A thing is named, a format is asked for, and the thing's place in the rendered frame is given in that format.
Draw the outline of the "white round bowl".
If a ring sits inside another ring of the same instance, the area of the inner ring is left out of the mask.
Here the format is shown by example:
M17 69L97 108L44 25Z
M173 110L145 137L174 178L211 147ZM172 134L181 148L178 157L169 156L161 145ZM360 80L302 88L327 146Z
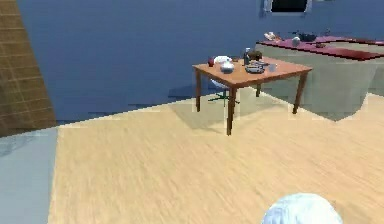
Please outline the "white round bowl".
M232 73L234 71L234 65L229 61L224 62L221 64L220 70L225 74Z

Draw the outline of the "grey counter with red top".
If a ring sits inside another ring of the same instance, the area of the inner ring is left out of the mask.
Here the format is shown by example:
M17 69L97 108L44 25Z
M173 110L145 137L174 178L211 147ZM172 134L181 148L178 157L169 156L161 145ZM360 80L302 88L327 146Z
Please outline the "grey counter with red top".
M255 48L263 55L308 66L302 106L327 115L357 110L379 68L384 67L384 45L353 39L327 37L321 41L260 41Z

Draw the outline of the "grey plate with food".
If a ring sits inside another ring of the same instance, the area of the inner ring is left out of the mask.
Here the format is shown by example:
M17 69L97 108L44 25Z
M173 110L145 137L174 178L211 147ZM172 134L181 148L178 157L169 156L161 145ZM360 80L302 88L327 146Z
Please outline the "grey plate with food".
M268 66L268 63L262 61L253 61L245 67L245 71L251 74L261 74Z

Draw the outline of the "brown wooden table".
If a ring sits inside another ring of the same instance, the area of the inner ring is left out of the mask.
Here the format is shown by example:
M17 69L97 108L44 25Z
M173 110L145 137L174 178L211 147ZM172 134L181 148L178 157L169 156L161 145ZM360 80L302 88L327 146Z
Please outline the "brown wooden table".
M274 71L266 70L261 74L249 74L245 71L245 67L242 65L243 61L239 60L234 65L234 71L231 74L224 74L220 70L219 65L214 65L213 67L210 67L208 64L193 65L196 79L196 110L200 111L202 75L206 75L208 78L226 85L229 88L226 134L230 135L232 132L235 100L238 89L256 85L259 91L263 83L268 83L275 80L283 80L290 77L299 77L299 83L297 86L296 97L292 111L293 114L296 114L306 84L307 75L312 70L312 68L301 64L295 64L268 57L264 57L263 61L269 64L276 64L277 68Z

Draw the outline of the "white chair with green base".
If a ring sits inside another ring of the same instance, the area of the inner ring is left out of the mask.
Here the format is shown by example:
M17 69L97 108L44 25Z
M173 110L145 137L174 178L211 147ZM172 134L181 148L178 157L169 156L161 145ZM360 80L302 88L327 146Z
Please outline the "white chair with green base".
M229 61L229 62L231 62L233 64L233 61L232 61L232 59L229 56L216 56L214 58L214 65L218 64L219 67L220 67L222 63L227 62L227 61ZM216 98L211 98L210 102L217 101L217 100L220 100L220 99L222 99L223 101L228 100L229 96L228 96L227 92L229 91L229 88L226 85L224 85L224 84L222 84L222 83L220 83L218 81L211 80L211 82L212 82L212 84L216 88L220 89L221 92L220 93L216 93Z

